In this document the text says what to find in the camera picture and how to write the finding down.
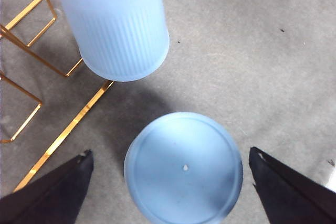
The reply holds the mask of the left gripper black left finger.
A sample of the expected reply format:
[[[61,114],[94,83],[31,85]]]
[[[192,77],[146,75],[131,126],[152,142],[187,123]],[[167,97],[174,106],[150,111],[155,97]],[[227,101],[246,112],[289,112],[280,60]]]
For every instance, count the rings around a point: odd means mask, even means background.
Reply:
[[[75,223],[93,172],[86,150],[22,189],[1,198],[1,223]]]

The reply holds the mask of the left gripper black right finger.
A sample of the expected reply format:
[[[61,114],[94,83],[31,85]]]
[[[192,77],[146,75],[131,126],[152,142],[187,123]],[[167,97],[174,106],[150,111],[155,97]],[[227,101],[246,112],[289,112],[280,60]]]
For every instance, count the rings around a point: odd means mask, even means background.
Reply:
[[[254,188],[270,223],[335,223],[335,192],[257,147],[249,150]]]

